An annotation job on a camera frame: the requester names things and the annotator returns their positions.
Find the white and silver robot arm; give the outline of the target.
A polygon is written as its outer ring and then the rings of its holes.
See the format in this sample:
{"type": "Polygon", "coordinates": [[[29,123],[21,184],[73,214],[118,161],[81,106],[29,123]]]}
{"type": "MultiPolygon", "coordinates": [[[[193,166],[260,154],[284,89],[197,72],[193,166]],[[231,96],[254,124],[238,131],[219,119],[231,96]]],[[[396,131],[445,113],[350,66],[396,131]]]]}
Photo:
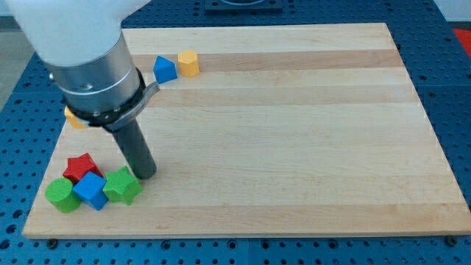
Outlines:
{"type": "Polygon", "coordinates": [[[135,117],[149,96],[121,22],[148,0],[6,4],[79,120],[110,132],[136,126],[135,117]]]}

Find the yellow block behind arm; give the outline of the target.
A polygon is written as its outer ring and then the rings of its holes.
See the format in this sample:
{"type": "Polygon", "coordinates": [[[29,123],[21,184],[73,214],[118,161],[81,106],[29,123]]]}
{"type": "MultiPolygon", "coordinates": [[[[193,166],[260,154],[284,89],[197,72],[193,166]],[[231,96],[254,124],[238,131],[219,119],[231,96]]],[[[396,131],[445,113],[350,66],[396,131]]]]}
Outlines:
{"type": "Polygon", "coordinates": [[[64,116],[68,120],[69,124],[74,128],[74,129],[86,129],[88,126],[80,119],[78,119],[68,107],[65,107],[64,109],[64,116]]]}

